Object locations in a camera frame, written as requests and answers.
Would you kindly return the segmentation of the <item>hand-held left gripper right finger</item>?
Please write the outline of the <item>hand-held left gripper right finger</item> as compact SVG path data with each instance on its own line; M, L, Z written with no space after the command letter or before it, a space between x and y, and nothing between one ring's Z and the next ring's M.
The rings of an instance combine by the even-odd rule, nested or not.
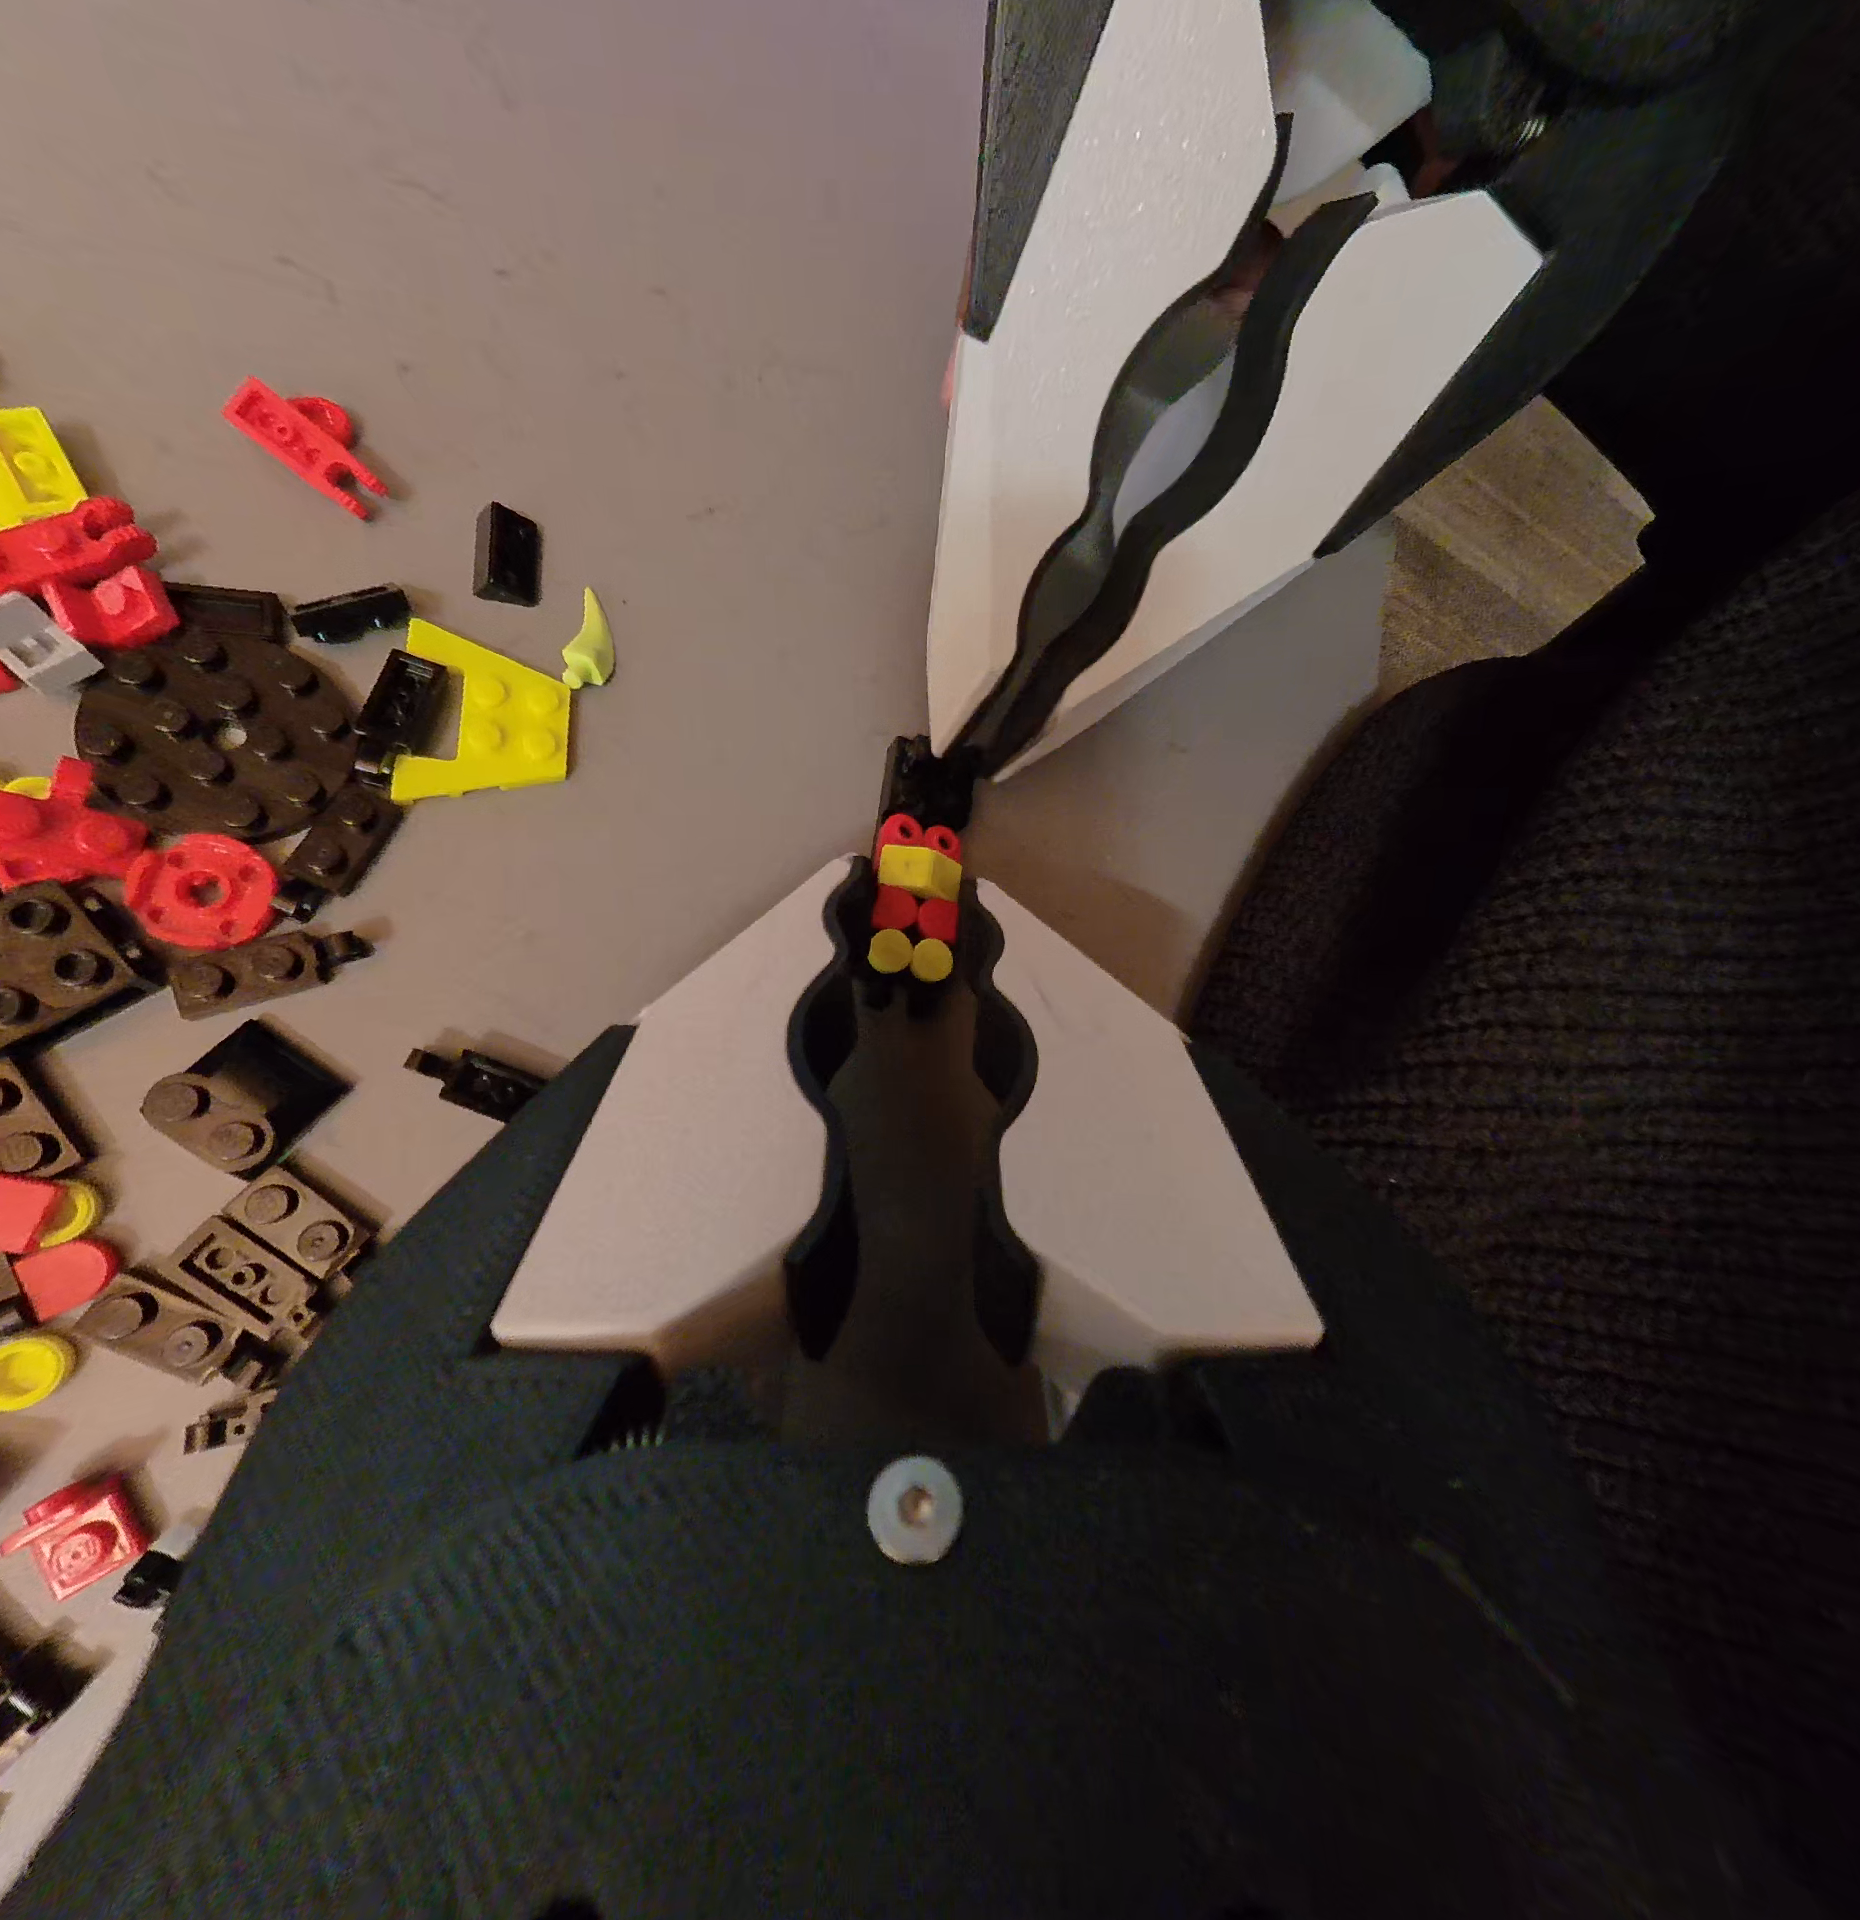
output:
M1111 1371L1314 1350L1324 1319L1184 1032L990 880L961 924L990 1353L1066 1421Z

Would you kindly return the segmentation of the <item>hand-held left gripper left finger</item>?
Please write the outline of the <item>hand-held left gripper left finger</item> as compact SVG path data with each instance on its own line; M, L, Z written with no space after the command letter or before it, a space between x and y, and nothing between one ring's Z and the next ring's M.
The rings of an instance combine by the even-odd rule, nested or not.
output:
M725 1371L780 1408L793 1353L784 1259L820 1206L826 1120L790 1023L837 959L840 857L644 1008L491 1314L499 1348Z

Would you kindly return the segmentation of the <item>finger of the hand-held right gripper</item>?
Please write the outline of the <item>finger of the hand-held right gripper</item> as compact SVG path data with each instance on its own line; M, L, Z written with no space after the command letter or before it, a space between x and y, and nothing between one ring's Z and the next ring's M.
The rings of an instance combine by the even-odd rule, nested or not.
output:
M990 156L953 353L929 595L929 741L948 757L1013 662L1032 576L1092 500L1110 392L1219 270L1278 156L1253 3L1046 5L991 30Z
M1541 269L1487 190L1319 204L1252 296L1207 434L1118 512L1108 573L995 720L995 778L1156 682L1333 548Z

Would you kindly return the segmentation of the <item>red yellow black lego assembly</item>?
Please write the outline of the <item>red yellow black lego assembly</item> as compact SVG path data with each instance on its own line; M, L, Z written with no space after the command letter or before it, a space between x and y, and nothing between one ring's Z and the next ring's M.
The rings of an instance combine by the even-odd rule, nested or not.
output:
M934 1018L957 969L965 847L960 829L883 801L870 855L860 986L867 1011Z

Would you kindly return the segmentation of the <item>small black lego piece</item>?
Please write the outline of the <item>small black lego piece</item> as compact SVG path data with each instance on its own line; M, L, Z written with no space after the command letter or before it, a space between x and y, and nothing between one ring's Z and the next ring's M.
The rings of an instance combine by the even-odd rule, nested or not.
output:
M978 776L972 749L938 754L926 732L897 734L885 754L876 819L881 824L901 814L920 829L941 827L961 834Z

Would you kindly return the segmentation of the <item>pile of lego pieces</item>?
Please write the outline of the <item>pile of lego pieces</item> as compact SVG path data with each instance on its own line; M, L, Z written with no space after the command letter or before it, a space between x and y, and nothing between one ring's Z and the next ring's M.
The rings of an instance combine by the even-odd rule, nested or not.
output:
M414 805L396 757L451 757L460 694L409 659L397 584L308 599L170 583L131 507L89 492L48 416L0 406L0 699L29 689L67 746L0 770L0 1421L135 1366L214 1394L185 1459L244 1449L379 1248L379 1220L304 1145L351 1077L263 1018L372 959L312 924ZM222 1186L135 1257L142 1168L70 1110L56 1059L164 999L224 1031L138 1092L146 1140Z

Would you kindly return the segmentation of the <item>yellow wedge lego plate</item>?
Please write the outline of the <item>yellow wedge lego plate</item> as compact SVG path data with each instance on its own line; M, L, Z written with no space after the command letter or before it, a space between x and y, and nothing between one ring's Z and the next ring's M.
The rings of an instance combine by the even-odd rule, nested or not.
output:
M458 801L570 778L573 691L559 679L422 619L409 621L403 654L451 672L460 712L449 757L396 757L390 773L394 805Z

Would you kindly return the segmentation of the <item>black lego tile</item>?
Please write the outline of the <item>black lego tile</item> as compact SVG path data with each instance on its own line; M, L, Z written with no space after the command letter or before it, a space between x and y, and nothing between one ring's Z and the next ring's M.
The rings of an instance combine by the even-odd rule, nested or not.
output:
M485 503L476 518L472 548L474 599L520 611L539 606L543 538L531 517L496 499Z

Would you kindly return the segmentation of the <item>red lego clip plate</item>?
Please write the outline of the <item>red lego clip plate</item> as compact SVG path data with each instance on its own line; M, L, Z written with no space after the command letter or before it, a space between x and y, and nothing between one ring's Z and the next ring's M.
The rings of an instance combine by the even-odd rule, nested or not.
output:
M222 404L222 420L344 515L370 523L390 487L356 453L349 413L325 397L284 397L245 379Z

